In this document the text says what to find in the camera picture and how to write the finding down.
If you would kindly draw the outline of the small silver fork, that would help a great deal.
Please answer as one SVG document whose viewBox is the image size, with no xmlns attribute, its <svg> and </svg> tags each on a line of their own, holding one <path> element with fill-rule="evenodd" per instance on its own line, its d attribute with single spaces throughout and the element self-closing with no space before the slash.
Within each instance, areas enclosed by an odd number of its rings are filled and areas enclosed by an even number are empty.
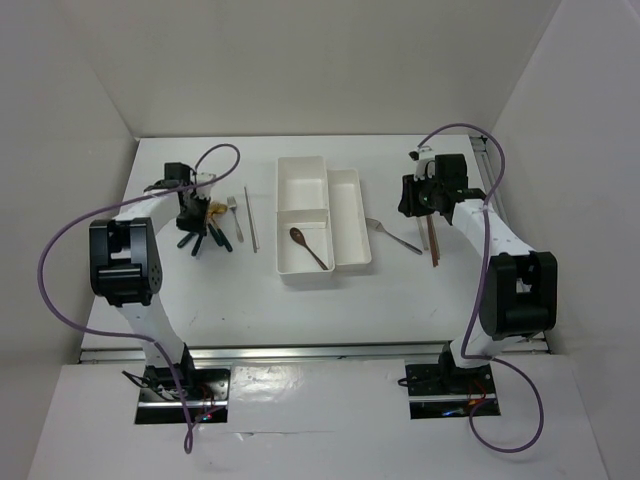
<svg viewBox="0 0 640 480">
<path fill-rule="evenodd" d="M 242 232 L 239 220 L 238 220 L 238 215 L 237 215 L 238 205 L 237 205 L 237 201 L 236 201 L 234 196 L 228 196 L 227 197 L 227 207 L 228 207 L 228 210 L 231 212 L 233 220 L 234 220 L 235 232 L 236 232 L 237 240 L 240 243 L 243 243 L 244 242 L 244 235 L 243 235 L 243 232 Z"/>
</svg>

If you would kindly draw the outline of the gold spoon green handle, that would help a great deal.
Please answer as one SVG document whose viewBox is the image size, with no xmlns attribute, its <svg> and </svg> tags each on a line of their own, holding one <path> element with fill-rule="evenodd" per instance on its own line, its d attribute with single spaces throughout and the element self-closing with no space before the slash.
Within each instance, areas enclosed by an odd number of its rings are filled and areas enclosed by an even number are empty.
<svg viewBox="0 0 640 480">
<path fill-rule="evenodd" d="M 216 243 L 224 247 L 228 252 L 233 251 L 233 247 L 229 242 L 226 234 L 216 221 L 216 218 L 224 215 L 228 210 L 228 207 L 225 204 L 219 202 L 211 202 L 208 211 L 207 211 L 207 221 L 210 227 L 210 233 L 212 234 Z"/>
</svg>

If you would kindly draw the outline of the white narrow tray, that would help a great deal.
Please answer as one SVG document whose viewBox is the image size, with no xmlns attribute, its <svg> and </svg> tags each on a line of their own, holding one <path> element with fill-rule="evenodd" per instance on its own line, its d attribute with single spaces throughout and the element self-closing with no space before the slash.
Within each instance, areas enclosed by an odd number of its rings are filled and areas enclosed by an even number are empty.
<svg viewBox="0 0 640 480">
<path fill-rule="evenodd" d="M 336 270 L 365 270 L 372 254 L 358 172 L 329 170 L 328 191 Z"/>
</svg>

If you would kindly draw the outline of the white divided utensil tray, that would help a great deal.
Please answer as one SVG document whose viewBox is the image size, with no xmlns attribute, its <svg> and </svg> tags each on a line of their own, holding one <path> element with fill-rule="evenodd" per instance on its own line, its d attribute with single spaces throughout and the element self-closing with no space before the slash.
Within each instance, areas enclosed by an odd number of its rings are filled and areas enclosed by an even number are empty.
<svg viewBox="0 0 640 480">
<path fill-rule="evenodd" d="M 281 157 L 276 162 L 276 270 L 284 284 L 328 280 L 335 270 L 329 210 L 328 170 L 321 156 Z M 289 235 L 299 228 L 328 265 L 323 271 Z"/>
</svg>

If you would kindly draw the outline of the white plastic spoon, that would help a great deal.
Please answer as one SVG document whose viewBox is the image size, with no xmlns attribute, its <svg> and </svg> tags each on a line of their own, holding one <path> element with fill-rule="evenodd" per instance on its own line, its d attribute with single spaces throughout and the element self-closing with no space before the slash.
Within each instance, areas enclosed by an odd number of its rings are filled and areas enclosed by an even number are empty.
<svg viewBox="0 0 640 480">
<path fill-rule="evenodd" d="M 416 218 L 416 223 L 417 223 L 418 230 L 419 230 L 422 249 L 424 251 L 428 251 L 429 250 L 429 238 L 428 238 L 427 228 L 426 228 L 426 226 L 424 224 L 424 218 L 423 217 L 417 217 Z"/>
</svg>

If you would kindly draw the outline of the aluminium side rail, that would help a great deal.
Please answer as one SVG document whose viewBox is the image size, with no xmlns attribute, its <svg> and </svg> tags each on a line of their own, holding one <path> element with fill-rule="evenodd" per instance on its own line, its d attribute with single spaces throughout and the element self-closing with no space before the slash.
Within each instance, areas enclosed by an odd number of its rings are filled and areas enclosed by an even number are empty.
<svg viewBox="0 0 640 480">
<path fill-rule="evenodd" d="M 460 353 L 485 361 L 507 346 L 552 329 L 557 315 L 558 263 L 522 241 L 491 206 L 506 170 L 504 149 L 494 143 L 499 170 L 484 200 L 460 206 L 457 223 L 481 256 L 481 276 Z"/>
</svg>

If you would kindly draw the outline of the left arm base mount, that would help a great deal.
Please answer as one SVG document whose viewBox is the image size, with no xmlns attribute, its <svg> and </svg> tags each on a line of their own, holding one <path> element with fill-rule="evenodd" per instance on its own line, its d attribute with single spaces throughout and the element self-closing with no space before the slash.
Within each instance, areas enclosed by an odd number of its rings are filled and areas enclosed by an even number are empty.
<svg viewBox="0 0 640 480">
<path fill-rule="evenodd" d="M 228 421 L 231 371 L 228 367 L 197 369 L 187 354 L 175 364 L 180 384 L 170 369 L 146 365 L 140 375 L 122 371 L 122 375 L 138 389 L 135 414 L 137 425 L 183 424 L 185 416 L 180 396 L 192 422 L 222 424 Z"/>
</svg>

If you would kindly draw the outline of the aluminium front rail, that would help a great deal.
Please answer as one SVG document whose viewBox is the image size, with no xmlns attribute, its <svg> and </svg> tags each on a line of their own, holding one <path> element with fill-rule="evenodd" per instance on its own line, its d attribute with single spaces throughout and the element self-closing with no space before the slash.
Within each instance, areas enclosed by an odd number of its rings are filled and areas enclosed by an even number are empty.
<svg viewBox="0 0 640 480">
<path fill-rule="evenodd" d="M 191 347 L 194 361 L 225 363 L 235 361 L 302 361 L 339 360 L 386 357 L 437 357 L 442 342 L 331 344 L 312 346 L 253 346 L 253 347 Z M 508 354 L 547 354 L 551 350 L 543 336 L 534 337 L 507 347 Z M 141 349 L 83 349 L 79 363 L 130 363 L 144 360 Z"/>
</svg>

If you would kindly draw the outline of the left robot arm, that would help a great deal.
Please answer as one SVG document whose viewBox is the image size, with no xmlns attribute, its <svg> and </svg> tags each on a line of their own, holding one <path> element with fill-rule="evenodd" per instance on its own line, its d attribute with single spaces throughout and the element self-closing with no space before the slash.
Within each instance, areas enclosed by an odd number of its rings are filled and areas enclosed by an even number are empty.
<svg viewBox="0 0 640 480">
<path fill-rule="evenodd" d="M 142 345 L 143 384 L 176 399 L 196 390 L 197 374 L 186 343 L 173 329 L 160 299 L 163 269 L 156 232 L 176 221 L 187 232 L 205 232 L 214 174 L 196 173 L 182 163 L 167 163 L 164 178 L 143 199 L 109 220 L 89 228 L 90 283 L 124 317 L 127 335 Z"/>
</svg>

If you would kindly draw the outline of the large silver fork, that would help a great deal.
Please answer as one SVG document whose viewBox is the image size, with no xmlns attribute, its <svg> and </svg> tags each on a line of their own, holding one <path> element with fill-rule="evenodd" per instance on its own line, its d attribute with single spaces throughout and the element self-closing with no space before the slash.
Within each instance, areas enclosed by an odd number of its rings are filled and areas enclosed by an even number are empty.
<svg viewBox="0 0 640 480">
<path fill-rule="evenodd" d="M 409 242 L 407 242 L 407 241 L 405 241 L 405 240 L 393 235 L 392 233 L 390 233 L 383 226 L 383 224 L 379 220 L 367 217 L 365 219 L 365 222 L 366 222 L 366 226 L 368 228 L 371 228 L 376 232 L 383 233 L 383 234 L 387 235 L 389 238 L 391 238 L 392 240 L 396 241 L 398 244 L 402 245 L 403 247 L 405 247 L 406 249 L 408 249 L 412 253 L 415 253 L 417 255 L 421 255 L 422 254 L 422 250 L 419 249 L 418 247 L 416 247 L 416 246 L 410 244 Z"/>
</svg>

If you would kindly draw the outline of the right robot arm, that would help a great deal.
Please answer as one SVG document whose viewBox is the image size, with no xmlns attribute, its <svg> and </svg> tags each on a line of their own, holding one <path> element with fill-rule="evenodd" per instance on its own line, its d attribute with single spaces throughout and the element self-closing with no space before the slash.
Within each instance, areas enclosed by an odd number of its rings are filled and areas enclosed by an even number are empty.
<svg viewBox="0 0 640 480">
<path fill-rule="evenodd" d="M 459 393 L 506 348 L 554 328 L 558 263 L 522 241 L 469 185 L 462 154 L 425 149 L 409 154 L 416 171 L 402 178 L 398 210 L 406 217 L 438 214 L 461 232 L 481 257 L 479 294 L 463 335 L 441 351 L 436 379 Z"/>
</svg>

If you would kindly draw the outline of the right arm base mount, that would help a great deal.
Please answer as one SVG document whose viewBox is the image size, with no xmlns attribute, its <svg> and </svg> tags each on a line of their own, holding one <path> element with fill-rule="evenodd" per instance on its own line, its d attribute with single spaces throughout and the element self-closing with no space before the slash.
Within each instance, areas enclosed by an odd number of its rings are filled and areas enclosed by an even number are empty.
<svg viewBox="0 0 640 480">
<path fill-rule="evenodd" d="M 408 394 L 412 420 L 500 416 L 491 368 L 486 365 L 445 376 L 435 364 L 408 364 L 397 381 Z"/>
</svg>

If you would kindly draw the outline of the gold fork green handle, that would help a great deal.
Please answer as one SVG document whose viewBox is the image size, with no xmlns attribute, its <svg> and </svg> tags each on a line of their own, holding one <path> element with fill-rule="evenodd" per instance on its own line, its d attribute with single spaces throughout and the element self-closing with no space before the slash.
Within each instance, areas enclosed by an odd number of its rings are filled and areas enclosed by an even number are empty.
<svg viewBox="0 0 640 480">
<path fill-rule="evenodd" d="M 183 249 L 190 243 L 195 243 L 197 236 L 202 232 L 204 232 L 206 236 L 209 235 L 216 243 L 212 234 L 210 233 L 210 227 L 207 221 L 207 211 L 209 205 L 210 203 L 208 204 L 207 208 L 204 208 L 203 205 L 195 206 L 191 209 L 187 209 L 184 214 L 179 215 L 177 219 L 178 229 L 184 231 L 185 235 L 176 244 L 178 249 Z"/>
</svg>

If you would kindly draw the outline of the green handled utensil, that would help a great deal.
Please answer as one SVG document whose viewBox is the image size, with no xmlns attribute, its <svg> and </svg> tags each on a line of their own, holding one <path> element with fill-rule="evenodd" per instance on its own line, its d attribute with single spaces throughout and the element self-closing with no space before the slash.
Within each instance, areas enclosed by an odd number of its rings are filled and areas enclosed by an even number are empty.
<svg viewBox="0 0 640 480">
<path fill-rule="evenodd" d="M 197 236 L 197 238 L 195 240 L 195 243 L 194 243 L 194 245 L 193 245 L 193 247 L 191 249 L 191 256 L 192 257 L 197 257 L 198 256 L 198 254 L 200 252 L 200 249 L 201 249 L 201 246 L 202 246 L 202 243 L 203 243 L 203 240 L 204 240 L 205 237 L 206 237 L 206 234 L 204 232 L 200 233 Z"/>
</svg>

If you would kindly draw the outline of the dark wooden spoon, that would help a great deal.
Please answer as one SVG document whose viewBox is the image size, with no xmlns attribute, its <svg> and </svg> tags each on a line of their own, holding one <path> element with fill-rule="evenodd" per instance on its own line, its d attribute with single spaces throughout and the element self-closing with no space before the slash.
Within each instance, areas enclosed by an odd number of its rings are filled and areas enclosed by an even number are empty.
<svg viewBox="0 0 640 480">
<path fill-rule="evenodd" d="M 304 234 L 302 233 L 302 231 L 299 228 L 291 227 L 289 229 L 289 235 L 290 235 L 290 238 L 297 245 L 301 246 L 302 248 L 304 248 L 309 253 L 309 255 L 314 259 L 314 261 L 319 265 L 319 267 L 323 271 L 328 271 L 329 270 L 328 265 L 308 245 Z"/>
</svg>

